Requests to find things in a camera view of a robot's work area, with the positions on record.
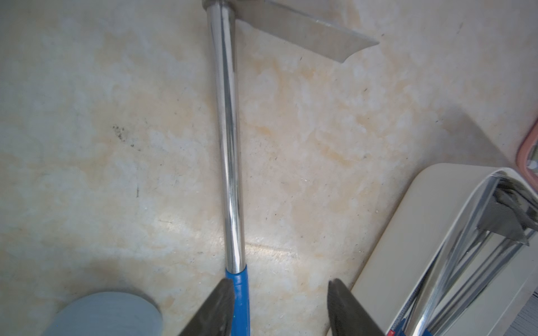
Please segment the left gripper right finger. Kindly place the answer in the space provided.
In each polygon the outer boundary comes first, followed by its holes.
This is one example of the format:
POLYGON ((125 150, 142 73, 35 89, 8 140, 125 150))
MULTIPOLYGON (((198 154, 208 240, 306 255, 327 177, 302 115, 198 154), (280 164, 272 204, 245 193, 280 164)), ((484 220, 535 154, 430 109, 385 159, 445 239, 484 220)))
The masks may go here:
POLYGON ((327 309, 332 335, 385 335, 340 279, 329 282, 327 309))

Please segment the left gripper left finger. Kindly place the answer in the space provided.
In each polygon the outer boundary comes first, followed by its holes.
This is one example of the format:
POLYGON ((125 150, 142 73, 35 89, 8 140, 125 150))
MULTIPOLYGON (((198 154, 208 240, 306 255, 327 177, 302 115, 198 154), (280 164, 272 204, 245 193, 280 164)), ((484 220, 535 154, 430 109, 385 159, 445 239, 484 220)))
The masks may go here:
POLYGON ((179 336, 230 335, 234 304, 233 281, 223 278, 179 333, 179 336))

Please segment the white rectangular storage tray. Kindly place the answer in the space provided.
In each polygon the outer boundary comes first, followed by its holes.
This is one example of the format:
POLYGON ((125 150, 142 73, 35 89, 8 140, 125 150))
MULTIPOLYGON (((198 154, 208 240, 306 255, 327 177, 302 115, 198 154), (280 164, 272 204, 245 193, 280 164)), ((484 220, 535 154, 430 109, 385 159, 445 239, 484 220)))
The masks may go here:
MULTIPOLYGON (((434 260, 458 213, 490 176, 517 181, 537 204, 537 191, 509 167, 436 164, 403 196, 358 280, 349 288, 378 327, 392 324, 434 260)), ((537 234, 445 335, 500 335, 500 323, 537 268, 537 234)))

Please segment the red handled hoe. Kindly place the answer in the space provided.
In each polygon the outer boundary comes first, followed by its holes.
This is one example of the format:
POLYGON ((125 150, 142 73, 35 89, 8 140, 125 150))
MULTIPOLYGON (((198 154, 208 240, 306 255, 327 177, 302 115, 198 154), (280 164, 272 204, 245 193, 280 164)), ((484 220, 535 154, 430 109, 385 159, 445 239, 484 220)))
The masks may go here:
MULTIPOLYGON (((496 177, 499 182, 422 335, 445 335, 537 234, 537 204, 531 194, 515 180, 496 177)), ((397 315, 389 331, 391 335, 405 335, 406 320, 432 263, 397 315)))

